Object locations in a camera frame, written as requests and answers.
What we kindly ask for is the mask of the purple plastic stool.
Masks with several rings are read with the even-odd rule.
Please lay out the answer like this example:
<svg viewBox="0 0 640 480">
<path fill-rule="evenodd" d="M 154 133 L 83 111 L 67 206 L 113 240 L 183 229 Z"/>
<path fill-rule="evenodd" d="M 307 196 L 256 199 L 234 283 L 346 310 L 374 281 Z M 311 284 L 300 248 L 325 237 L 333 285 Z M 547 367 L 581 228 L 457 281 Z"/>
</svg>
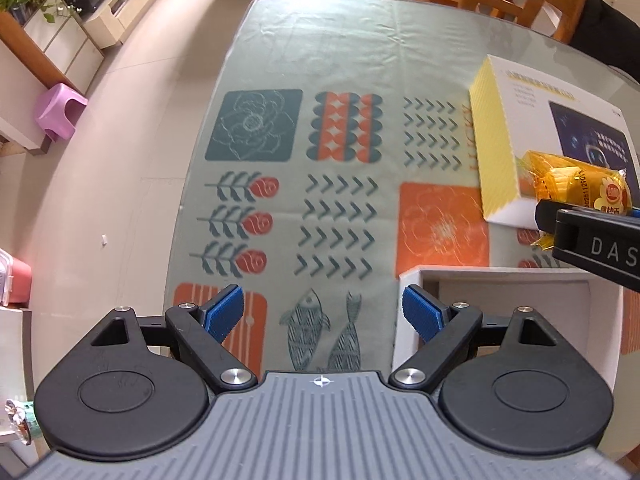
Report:
<svg viewBox="0 0 640 480">
<path fill-rule="evenodd" d="M 82 94 L 66 84 L 56 84 L 38 98 L 35 122 L 51 140 L 68 141 L 87 105 L 88 99 Z"/>
</svg>

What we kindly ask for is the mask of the open white cardboard box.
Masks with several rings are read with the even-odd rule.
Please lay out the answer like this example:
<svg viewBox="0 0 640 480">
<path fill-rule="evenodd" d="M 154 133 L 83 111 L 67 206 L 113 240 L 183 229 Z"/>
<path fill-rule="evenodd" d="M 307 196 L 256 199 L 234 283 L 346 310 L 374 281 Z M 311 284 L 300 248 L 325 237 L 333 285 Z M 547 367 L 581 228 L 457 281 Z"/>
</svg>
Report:
<svg viewBox="0 0 640 480">
<path fill-rule="evenodd" d="M 399 286 L 420 285 L 445 304 L 466 302 L 485 314 L 534 308 L 613 387 L 622 344 L 623 289 L 582 270 L 416 266 Z"/>
</svg>

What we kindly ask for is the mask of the white tv cabinet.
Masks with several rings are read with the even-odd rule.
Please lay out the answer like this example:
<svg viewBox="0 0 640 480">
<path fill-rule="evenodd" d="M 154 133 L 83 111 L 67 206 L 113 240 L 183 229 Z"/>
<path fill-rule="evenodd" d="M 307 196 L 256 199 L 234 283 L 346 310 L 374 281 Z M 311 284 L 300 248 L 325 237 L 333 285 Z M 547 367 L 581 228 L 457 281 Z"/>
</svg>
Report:
<svg viewBox="0 0 640 480">
<path fill-rule="evenodd" d="M 84 19 L 84 29 L 101 50 L 122 44 L 156 0 L 104 0 Z"/>
</svg>

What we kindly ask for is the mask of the red storage box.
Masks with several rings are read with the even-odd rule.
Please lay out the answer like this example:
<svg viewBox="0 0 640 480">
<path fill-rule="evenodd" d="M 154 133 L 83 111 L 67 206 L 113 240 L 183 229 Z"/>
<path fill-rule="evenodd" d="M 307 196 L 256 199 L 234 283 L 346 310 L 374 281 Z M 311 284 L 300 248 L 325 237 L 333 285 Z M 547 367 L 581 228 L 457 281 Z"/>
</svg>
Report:
<svg viewBox="0 0 640 480">
<path fill-rule="evenodd" d="M 32 268 L 24 261 L 0 249 L 1 305 L 27 304 L 32 288 Z"/>
</svg>

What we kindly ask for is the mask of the patterned green tablecloth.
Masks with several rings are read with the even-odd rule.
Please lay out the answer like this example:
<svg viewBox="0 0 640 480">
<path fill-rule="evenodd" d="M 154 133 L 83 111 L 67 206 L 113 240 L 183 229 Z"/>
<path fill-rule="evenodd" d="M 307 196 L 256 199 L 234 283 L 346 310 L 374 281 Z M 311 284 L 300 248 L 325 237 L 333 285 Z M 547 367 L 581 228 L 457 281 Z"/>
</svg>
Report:
<svg viewBox="0 0 640 480">
<path fill-rule="evenodd" d="M 224 344 L 254 373 L 389 370 L 400 274 L 558 272 L 482 215 L 469 88 L 489 55 L 639 128 L 636 84 L 529 29 L 408 0 L 256 0 L 195 144 L 167 303 L 241 286 Z"/>
</svg>

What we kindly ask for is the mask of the golden snack packet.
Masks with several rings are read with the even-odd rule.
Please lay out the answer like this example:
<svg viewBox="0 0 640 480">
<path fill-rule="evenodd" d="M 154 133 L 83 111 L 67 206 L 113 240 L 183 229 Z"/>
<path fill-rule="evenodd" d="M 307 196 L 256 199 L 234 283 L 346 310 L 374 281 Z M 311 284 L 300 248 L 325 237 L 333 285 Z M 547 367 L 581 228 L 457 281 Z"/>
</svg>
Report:
<svg viewBox="0 0 640 480">
<path fill-rule="evenodd" d="M 527 151 L 521 166 L 528 171 L 536 200 L 535 221 L 540 237 L 534 246 L 554 246 L 556 214 L 587 209 L 630 216 L 631 190 L 625 170 L 594 166 L 567 156 Z"/>
</svg>

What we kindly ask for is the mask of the white tablet box lid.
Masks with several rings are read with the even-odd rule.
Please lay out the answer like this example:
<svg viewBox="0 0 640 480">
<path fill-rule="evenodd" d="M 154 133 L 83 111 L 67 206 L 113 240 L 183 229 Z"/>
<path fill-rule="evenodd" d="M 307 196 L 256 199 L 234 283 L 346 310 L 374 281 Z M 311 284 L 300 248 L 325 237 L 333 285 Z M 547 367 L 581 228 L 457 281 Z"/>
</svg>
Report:
<svg viewBox="0 0 640 480">
<path fill-rule="evenodd" d="M 470 103 L 486 221 L 533 229 L 529 151 L 622 170 L 639 200 L 639 162 L 623 112 L 559 78 L 488 55 L 471 84 Z"/>
</svg>

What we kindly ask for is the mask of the black jacket on chair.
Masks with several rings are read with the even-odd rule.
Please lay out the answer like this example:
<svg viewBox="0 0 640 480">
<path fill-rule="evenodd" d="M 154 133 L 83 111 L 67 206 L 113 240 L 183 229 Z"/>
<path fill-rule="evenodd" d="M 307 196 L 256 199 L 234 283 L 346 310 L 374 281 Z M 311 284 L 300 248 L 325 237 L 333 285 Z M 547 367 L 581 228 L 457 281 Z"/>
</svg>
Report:
<svg viewBox="0 0 640 480">
<path fill-rule="evenodd" d="M 639 81 L 639 26 L 605 1 L 585 1 L 570 46 Z"/>
</svg>

